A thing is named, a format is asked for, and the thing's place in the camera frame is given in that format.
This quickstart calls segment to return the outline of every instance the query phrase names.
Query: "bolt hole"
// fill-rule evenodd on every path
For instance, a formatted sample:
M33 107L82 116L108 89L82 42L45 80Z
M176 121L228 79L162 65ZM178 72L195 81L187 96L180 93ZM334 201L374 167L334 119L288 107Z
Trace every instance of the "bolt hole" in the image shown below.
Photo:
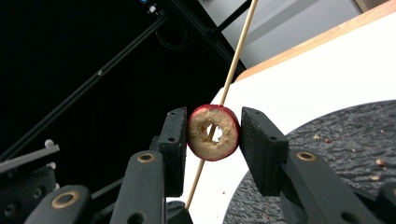
M144 155L138 157L137 160L140 162L151 162L151 161L154 161L154 155L144 154Z
M4 210L4 215L8 218L17 215L18 206L15 203L8 204Z
M79 193L77 191L71 190L63 192L52 200L51 205L56 209L62 209L75 203L78 198Z
M140 213L132 214L128 218L128 224L142 224L145 221L145 218Z
M38 187L37 189L35 189L33 196L35 197L35 199L40 199L45 193L46 190L43 187Z
M361 221L359 220L359 218L357 216L355 216L354 214L349 213L349 212L342 212L341 218L350 224L360 224L361 223Z
M298 152L297 157L302 161L314 161L316 157L309 152Z
M71 194L65 194L61 198L59 198L58 203L68 203L72 201L73 195Z

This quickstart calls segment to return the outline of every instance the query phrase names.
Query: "black rubber mat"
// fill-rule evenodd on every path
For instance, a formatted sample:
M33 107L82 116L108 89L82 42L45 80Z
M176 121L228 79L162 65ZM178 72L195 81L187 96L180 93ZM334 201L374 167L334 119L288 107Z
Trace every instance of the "black rubber mat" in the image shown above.
M384 183L396 182L396 101L342 109L306 123L287 137L291 150L317 152L350 186L376 195ZM385 166L376 160L383 160ZM286 222L279 198L262 197L247 172L223 223Z

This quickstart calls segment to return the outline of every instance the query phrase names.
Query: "apple flesh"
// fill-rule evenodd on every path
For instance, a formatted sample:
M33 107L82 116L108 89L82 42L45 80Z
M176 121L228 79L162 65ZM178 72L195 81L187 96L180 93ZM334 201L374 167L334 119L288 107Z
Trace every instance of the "apple flesh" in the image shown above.
M208 139L208 127L222 131L219 141ZM233 154L239 146L240 126L235 113L223 105L201 105L192 111L187 126L191 151L202 160L219 161Z

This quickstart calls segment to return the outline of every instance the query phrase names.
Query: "apple core hole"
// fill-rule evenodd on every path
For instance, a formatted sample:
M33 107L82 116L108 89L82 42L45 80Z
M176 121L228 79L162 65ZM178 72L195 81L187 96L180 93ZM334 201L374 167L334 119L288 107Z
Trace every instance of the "apple core hole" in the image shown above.
M207 132L207 136L208 137L210 136L210 130L212 129L212 125L213 124L209 125L209 127L206 128L206 132ZM216 127L215 133L213 134L213 137L212 137L211 140L212 140L212 142L218 143L221 137L222 137L222 130L218 126L218 127Z

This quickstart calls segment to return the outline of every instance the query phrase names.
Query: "black metal rod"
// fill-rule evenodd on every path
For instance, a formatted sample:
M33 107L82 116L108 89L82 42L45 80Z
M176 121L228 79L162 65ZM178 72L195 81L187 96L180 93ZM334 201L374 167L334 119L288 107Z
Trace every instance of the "black metal rod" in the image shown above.
M87 92L101 77L107 74L115 65L125 58L132 50L142 43L148 36L155 32L167 19L167 12L162 14L158 20L150 25L142 34L125 47L120 53L105 64L98 72L85 81L72 94L70 94L63 102L56 106L46 117L40 120L29 132L21 137L16 143L9 147L1 156L0 161L12 159L16 154L23 150L35 137L45 130L53 121L59 118L62 113L69 108L75 101Z
M211 34L211 37L218 37L219 34L227 28L233 21L235 21L242 13L244 13L251 4L251 0L247 0L244 4L242 4L236 11L233 12L224 22L222 22Z

